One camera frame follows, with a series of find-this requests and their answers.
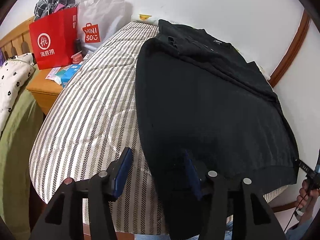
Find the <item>person's arm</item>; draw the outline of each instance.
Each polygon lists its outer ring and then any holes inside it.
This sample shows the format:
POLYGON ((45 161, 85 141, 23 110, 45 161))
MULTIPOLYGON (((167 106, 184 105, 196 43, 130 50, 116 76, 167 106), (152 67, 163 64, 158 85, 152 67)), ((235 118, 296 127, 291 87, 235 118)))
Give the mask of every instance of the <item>person's arm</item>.
POLYGON ((304 180, 302 182, 302 188, 299 191, 299 195, 297 196, 296 207, 298 207, 299 209, 304 207, 307 204, 307 200, 310 196, 312 197, 312 200, 310 201, 303 216, 300 218, 299 223, 287 230, 285 235, 288 240, 301 239, 303 237, 304 233, 308 230, 308 228, 312 222, 313 208, 316 204, 319 193, 318 193, 317 189, 314 189, 309 192, 309 195, 306 195, 307 189, 308 189, 308 182, 306 180, 304 180))

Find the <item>blue tissue pack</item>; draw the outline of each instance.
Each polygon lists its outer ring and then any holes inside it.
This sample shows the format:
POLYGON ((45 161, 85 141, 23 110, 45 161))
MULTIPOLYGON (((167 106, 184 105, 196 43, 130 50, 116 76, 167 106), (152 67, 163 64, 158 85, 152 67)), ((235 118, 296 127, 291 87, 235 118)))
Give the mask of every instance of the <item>blue tissue pack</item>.
POLYGON ((70 68, 67 69, 64 75, 61 77, 61 85, 63 88, 66 86, 66 84, 69 82, 69 80, 78 71, 80 67, 81 65, 73 64, 70 66, 70 68))

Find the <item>person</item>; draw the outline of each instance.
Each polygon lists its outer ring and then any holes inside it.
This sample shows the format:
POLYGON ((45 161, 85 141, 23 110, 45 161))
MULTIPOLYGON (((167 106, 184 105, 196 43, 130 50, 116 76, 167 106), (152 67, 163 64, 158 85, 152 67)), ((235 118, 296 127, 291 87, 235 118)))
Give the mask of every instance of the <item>person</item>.
MULTIPOLYGON (((297 196, 297 201, 295 203, 295 206, 296 207, 298 206, 298 209, 300 209, 307 204, 307 200, 309 197, 312 197, 312 200, 309 203, 303 216, 300 218, 299 223, 289 228, 285 233, 285 236, 288 240, 300 240, 303 237, 304 233, 308 230, 313 220, 312 213, 313 213, 313 209, 315 207, 316 201, 318 199, 319 192, 317 189, 314 189, 314 190, 311 190, 307 195, 307 192, 306 192, 307 189, 308 189, 308 182, 304 180, 302 182, 302 188, 299 190, 299 195, 297 196)), ((232 221, 227 224, 224 240, 232 239, 232 226, 233 226, 232 221)), ((199 236, 194 236, 188 240, 198 240, 198 237, 199 236)), ((135 240, 170 240, 170 237, 168 235, 161 235, 161 236, 135 235, 135 240)))

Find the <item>blue sleeve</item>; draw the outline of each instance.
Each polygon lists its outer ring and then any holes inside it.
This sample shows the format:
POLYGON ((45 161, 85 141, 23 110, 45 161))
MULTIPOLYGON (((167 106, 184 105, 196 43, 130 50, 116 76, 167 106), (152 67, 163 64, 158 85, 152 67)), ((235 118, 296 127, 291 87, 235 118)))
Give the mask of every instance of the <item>blue sleeve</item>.
POLYGON ((302 225, 297 226, 298 224, 294 225, 293 227, 289 228, 285 233, 285 236, 288 240, 300 240, 304 233, 308 230, 309 226, 312 223, 313 218, 310 218, 302 225))

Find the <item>wooden nightstand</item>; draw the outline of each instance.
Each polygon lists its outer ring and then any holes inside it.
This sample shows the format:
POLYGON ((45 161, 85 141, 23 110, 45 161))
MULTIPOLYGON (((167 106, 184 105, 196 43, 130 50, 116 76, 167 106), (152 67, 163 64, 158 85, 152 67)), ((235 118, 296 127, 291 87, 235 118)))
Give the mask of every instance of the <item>wooden nightstand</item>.
POLYGON ((27 89, 40 106, 42 112, 47 115, 62 91, 62 86, 56 82, 45 79, 51 71, 50 69, 40 70, 38 75, 28 84, 27 89))

